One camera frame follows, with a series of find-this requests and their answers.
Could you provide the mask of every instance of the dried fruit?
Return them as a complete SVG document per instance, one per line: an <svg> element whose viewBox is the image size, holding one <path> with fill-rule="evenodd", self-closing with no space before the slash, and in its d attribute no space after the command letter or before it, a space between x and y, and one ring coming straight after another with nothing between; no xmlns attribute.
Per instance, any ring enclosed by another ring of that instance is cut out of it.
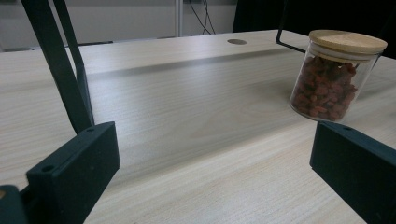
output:
<svg viewBox="0 0 396 224"><path fill-rule="evenodd" d="M303 64L290 103L311 118L339 120L358 90L352 84L355 75L352 63L309 57Z"/></svg>

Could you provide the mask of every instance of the cable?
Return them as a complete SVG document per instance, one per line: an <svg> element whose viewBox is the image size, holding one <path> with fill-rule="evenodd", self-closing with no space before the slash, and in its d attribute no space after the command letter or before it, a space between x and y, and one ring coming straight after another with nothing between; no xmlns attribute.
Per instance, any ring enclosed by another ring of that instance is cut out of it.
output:
<svg viewBox="0 0 396 224"><path fill-rule="evenodd" d="M190 0L190 6L191 6L191 9L192 9L192 11L194 12L195 16L197 17L198 22L201 23L202 27L204 27L204 31L207 31L207 32L211 35L211 33L206 29L206 27L202 24L201 20L199 19L198 14L195 12L194 7L192 6L191 0Z"/></svg>
<svg viewBox="0 0 396 224"><path fill-rule="evenodd" d="M206 25L207 25L207 6L205 5L205 1L204 1L204 6L205 6L205 11L206 11L206 14L205 14L205 27L206 27Z"/></svg>
<svg viewBox="0 0 396 224"><path fill-rule="evenodd" d="M209 18L210 27L212 27L213 34L215 35L216 32L215 32L215 29L213 28L212 20L210 20L209 12L207 11L207 0L204 0L204 6L205 6L205 10L206 10L206 16Z"/></svg>

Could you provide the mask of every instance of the white wall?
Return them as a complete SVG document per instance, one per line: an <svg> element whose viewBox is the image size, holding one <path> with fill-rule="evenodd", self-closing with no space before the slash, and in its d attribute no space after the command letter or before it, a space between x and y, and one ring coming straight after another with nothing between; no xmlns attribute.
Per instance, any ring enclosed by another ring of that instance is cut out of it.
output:
<svg viewBox="0 0 396 224"><path fill-rule="evenodd" d="M176 34L176 0L65 0L78 43L170 37ZM230 33L237 0L207 0L218 34ZM193 4L205 20L204 5ZM203 28L183 6L183 35L199 35ZM0 0L0 51L36 47L38 42L21 0Z"/></svg>

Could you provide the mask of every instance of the light wood tabletop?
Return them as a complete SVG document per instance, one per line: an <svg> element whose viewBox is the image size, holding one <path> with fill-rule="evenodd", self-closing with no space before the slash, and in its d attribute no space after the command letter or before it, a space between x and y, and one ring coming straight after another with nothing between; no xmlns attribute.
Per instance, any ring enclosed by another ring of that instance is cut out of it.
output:
<svg viewBox="0 0 396 224"><path fill-rule="evenodd" d="M116 122L121 162L86 223L364 223L309 165L317 123L289 106L304 55L275 39L81 47L95 123ZM381 57L344 121L393 148L395 74ZM42 51L0 53L0 105L0 185L23 189L75 136Z"/></svg>

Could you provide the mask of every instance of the bamboo lid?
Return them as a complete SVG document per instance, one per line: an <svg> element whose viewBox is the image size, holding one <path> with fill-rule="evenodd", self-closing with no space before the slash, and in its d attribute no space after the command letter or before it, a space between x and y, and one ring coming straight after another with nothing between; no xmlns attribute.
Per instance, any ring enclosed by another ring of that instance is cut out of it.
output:
<svg viewBox="0 0 396 224"><path fill-rule="evenodd" d="M309 38L322 47L362 54L377 54L388 45L384 40L369 35L335 30L311 31Z"/></svg>

